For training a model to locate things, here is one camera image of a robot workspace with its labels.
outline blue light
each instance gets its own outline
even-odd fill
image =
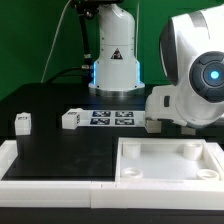
[[[141,76],[141,66],[140,63],[138,62],[138,84],[141,83],[140,76]]]
[[[96,85],[96,62],[93,64],[93,84]]]
[[[219,72],[217,72],[217,71],[211,72],[211,78],[212,79],[218,79],[219,76],[220,76]]]

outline green background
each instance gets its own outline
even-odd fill
[[[61,12],[67,0],[1,0],[0,99],[26,83],[41,81]],[[159,60],[158,39],[167,20],[175,15],[222,4],[223,0],[140,0],[138,60],[142,81],[167,83]],[[120,7],[136,18],[138,0]],[[91,52],[98,57],[97,18],[87,21]],[[45,80],[83,63],[81,32],[76,12],[68,8]],[[80,82],[79,78],[67,81]]]

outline cable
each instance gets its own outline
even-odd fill
[[[61,14],[61,17],[60,17],[60,20],[59,20],[59,23],[58,23],[58,26],[57,26],[57,29],[56,29],[56,33],[54,35],[53,44],[51,46],[51,50],[50,50],[50,53],[49,53],[49,56],[48,56],[48,59],[47,59],[47,62],[46,62],[45,68],[44,68],[44,73],[43,73],[43,76],[42,76],[42,79],[41,79],[41,83],[44,82],[44,78],[45,78],[45,75],[46,75],[46,72],[47,72],[47,68],[48,68],[48,65],[49,65],[49,62],[50,62],[50,59],[51,59],[54,47],[55,47],[55,43],[56,43],[56,40],[57,40],[57,37],[58,37],[58,33],[60,31],[61,24],[62,24],[62,21],[64,19],[64,15],[65,15],[66,9],[67,9],[67,7],[68,7],[68,5],[70,4],[71,1],[72,0],[69,0],[67,2],[67,4],[65,5],[65,7],[64,7],[64,9],[62,11],[62,14]]]
[[[65,69],[61,72],[58,72],[56,75],[54,75],[53,77],[51,77],[50,79],[48,79],[46,81],[46,83],[52,83],[55,79],[59,78],[59,77],[67,77],[67,76],[83,76],[83,75],[66,75],[66,73],[71,72],[71,71],[81,71],[82,68],[81,67],[72,67],[72,68],[68,68]]]

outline triangle sticker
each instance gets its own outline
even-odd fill
[[[115,60],[123,60],[123,57],[121,55],[120,50],[117,48],[116,51],[113,53],[111,59],[115,59]]]

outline black tabletop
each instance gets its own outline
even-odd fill
[[[180,127],[170,122],[163,122],[160,134],[148,134],[139,127],[61,128],[61,116],[71,108],[144,111],[151,90],[152,87],[147,86],[144,95],[122,99],[91,95],[87,87],[77,84],[28,84],[20,87],[0,102],[0,143],[16,139],[18,145],[18,157],[3,180],[114,181],[119,137],[200,138],[218,142],[223,147],[224,128],[221,126],[197,130],[196,136],[181,135]],[[30,136],[15,136],[15,117],[22,112],[31,113]],[[33,223],[223,223],[224,212],[0,209],[0,223],[29,223],[31,220]]]

